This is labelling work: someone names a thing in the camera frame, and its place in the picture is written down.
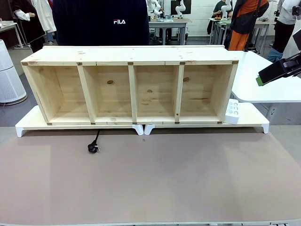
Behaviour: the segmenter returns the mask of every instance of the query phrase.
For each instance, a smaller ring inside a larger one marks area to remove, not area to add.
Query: wood knot
[[[190,81],[190,78],[186,77],[183,79],[183,82],[189,82]]]

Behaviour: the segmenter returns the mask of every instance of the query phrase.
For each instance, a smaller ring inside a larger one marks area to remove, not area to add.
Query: black pole
[[[258,16],[258,13],[259,13],[260,5],[261,5],[261,0],[258,1],[257,10],[255,11],[254,16],[253,16],[253,20],[252,20],[252,23],[251,23],[252,25],[251,25],[251,28],[250,28],[250,31],[249,31],[248,41],[246,42],[245,49],[244,49],[245,52],[247,52],[248,49],[249,49],[249,45],[250,45],[250,42],[251,42],[251,39],[252,39],[251,34],[253,33],[253,30],[254,30],[254,27],[255,27],[255,24],[256,24],[256,20],[257,20],[257,16]]]

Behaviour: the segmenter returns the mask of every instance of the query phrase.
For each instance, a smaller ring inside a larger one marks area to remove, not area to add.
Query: brown tabletop
[[[0,223],[301,218],[301,168],[271,134],[201,131],[102,135],[94,155],[91,131],[14,137],[0,147]]]

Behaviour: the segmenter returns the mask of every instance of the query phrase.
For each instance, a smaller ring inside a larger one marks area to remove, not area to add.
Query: black shirt
[[[62,46],[149,44],[145,0],[53,0],[53,18]]]
[[[222,6],[226,6],[226,3],[223,2],[223,1],[219,1],[219,2],[216,4],[216,6],[215,6],[213,12],[216,13],[217,11],[221,10],[221,9],[222,9]],[[231,9],[230,9],[229,11],[227,11],[227,13],[229,14],[229,13],[232,12],[232,11],[233,11],[233,6],[232,6],[232,1],[231,1]]]

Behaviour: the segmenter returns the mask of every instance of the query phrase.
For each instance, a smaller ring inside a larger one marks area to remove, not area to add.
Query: white platform
[[[149,135],[153,128],[203,128],[203,127],[263,127],[263,132],[269,132],[269,121],[251,103],[239,103],[240,118],[237,125],[232,124],[172,124],[172,125],[146,125],[143,132],[142,125],[52,125],[48,126],[39,106],[31,109],[17,124],[16,132],[22,137],[26,130],[51,129],[135,129],[138,135]]]
[[[177,124],[177,125],[146,125],[144,134],[149,135],[153,128],[204,128],[204,127],[262,127],[263,132],[269,132],[269,121],[254,107],[251,103],[239,103],[239,120],[238,123],[233,124]]]

